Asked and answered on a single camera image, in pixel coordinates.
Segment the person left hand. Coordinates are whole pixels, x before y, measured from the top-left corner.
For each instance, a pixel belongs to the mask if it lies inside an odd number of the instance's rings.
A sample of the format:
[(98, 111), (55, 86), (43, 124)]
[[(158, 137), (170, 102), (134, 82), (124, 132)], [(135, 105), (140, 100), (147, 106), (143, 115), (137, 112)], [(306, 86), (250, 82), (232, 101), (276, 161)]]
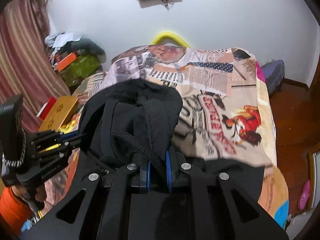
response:
[[(29, 196), (29, 189), (27, 189), (26, 187), (24, 187), (23, 185), (13, 185), (10, 187), (10, 190), (13, 194), (13, 196), (19, 200), (20, 202), (24, 201), (25, 199), (27, 199), (27, 197)], [(41, 186), (39, 186), (36, 190), (35, 190), (35, 199), (38, 202), (44, 202), (47, 198), (47, 193), (46, 193), (46, 188), (45, 185), (42, 184)]]

